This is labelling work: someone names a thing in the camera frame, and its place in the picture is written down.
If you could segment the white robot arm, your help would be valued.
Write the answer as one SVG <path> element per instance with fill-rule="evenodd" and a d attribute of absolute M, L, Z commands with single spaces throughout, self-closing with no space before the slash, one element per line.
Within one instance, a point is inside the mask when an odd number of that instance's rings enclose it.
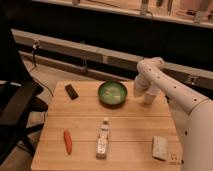
<path fill-rule="evenodd" d="M 172 98 L 189 116 L 181 171 L 213 171 L 213 100 L 164 74 L 160 57 L 138 62 L 134 91 L 152 104 L 159 91 Z"/>

